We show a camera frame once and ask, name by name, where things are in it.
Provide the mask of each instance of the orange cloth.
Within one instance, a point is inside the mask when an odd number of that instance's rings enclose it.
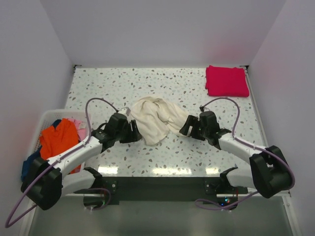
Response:
[[[63,153],[79,143],[75,125],[67,119],[62,119],[56,129],[50,126],[41,133],[42,136],[39,137],[42,145],[40,156],[44,160]]]

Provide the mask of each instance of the beige cloth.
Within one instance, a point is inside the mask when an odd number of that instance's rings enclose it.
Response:
[[[147,96],[134,104],[130,115],[136,120],[146,145],[152,146],[164,139],[169,131],[183,136],[179,130],[189,114],[161,97]]]

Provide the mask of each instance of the table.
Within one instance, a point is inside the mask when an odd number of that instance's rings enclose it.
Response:
[[[132,107],[141,97],[161,96],[187,110],[200,114],[199,106],[214,97],[205,90],[205,68],[77,68],[66,102],[66,109],[84,110],[88,99],[103,97],[118,107]],[[236,134],[263,145],[262,134],[252,97],[233,98],[241,108]],[[237,110],[230,101],[209,105],[221,128],[232,129]],[[93,128],[106,122],[114,113],[106,103],[90,103]],[[231,167],[248,164],[206,141],[178,137],[169,133],[155,146],[141,140],[131,144],[116,143],[106,152],[86,161],[104,176],[119,177],[216,177]]]

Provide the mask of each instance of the blue cloth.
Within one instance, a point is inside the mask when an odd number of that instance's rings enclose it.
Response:
[[[56,127],[60,124],[60,122],[61,122],[61,119],[58,119],[58,120],[56,120],[56,121],[52,124],[52,126],[53,126],[54,128],[56,128]],[[31,164],[33,163],[33,161],[34,161],[36,158],[40,157],[40,150],[41,150],[41,146],[39,147],[39,149],[38,149],[36,152],[34,152],[32,155],[30,155],[30,156],[27,158],[26,161],[23,162],[22,175],[21,175],[21,180],[22,180],[22,181],[24,181],[26,175],[28,174],[29,169],[30,169]]]

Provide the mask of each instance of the white plastic basket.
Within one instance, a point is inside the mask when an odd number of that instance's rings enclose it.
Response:
[[[37,128],[35,130],[32,142],[31,142],[31,148],[28,153],[28,156],[34,153],[38,148],[40,147],[39,137],[41,136],[41,132],[52,125],[52,123],[57,119],[63,119],[63,118],[72,118],[72,119],[78,119],[83,121],[87,124],[87,118],[85,116],[84,111],[72,111],[72,110],[66,110],[66,109],[57,109],[57,110],[49,110],[46,111],[42,117],[40,118],[40,121],[37,125]],[[89,114],[90,122],[92,124],[91,114]],[[88,126],[86,128],[87,135],[89,134]]]

